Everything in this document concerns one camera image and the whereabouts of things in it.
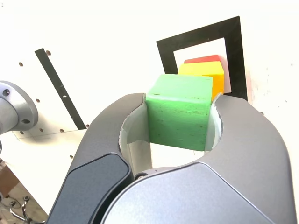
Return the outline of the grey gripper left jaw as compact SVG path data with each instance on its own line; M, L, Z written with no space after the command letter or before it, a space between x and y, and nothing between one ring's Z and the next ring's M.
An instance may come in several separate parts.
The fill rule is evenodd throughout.
M135 175L151 168L145 94L128 94L90 124L47 223L100 223L111 202Z

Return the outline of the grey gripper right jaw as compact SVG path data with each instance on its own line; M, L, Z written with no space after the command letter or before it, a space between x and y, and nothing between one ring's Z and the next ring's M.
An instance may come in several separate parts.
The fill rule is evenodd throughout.
M210 152L130 184L102 223L293 223L290 159L277 129L241 98L219 96L212 115L221 136Z

